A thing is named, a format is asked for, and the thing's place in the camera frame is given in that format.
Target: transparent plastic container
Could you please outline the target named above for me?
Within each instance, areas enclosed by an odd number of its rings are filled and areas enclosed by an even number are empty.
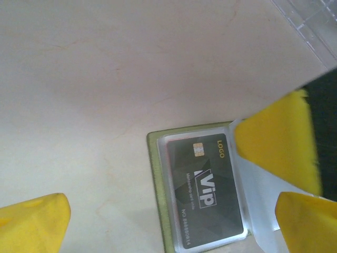
[[[272,0],[329,70],[337,66],[337,0]]]

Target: yellow sponge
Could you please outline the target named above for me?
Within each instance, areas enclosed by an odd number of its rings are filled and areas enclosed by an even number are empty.
[[[312,194],[321,195],[318,155],[306,91],[284,96],[235,129],[243,158]]]
[[[70,213],[62,193],[0,208],[0,252],[58,252]]]
[[[275,214],[290,253],[337,251],[337,202],[282,192]]]

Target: dark gray card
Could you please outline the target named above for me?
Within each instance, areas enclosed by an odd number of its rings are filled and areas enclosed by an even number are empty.
[[[225,134],[167,143],[185,249],[243,233]]]

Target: white table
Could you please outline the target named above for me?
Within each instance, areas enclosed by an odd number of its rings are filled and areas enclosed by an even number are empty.
[[[146,134],[248,116],[323,71],[269,0],[3,1],[0,206],[64,192],[61,253],[163,252]]]

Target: card chip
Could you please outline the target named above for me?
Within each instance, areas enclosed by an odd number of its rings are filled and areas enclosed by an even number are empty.
[[[201,157],[205,155],[204,145],[201,142],[193,144],[193,149],[194,149],[194,155],[196,157]]]

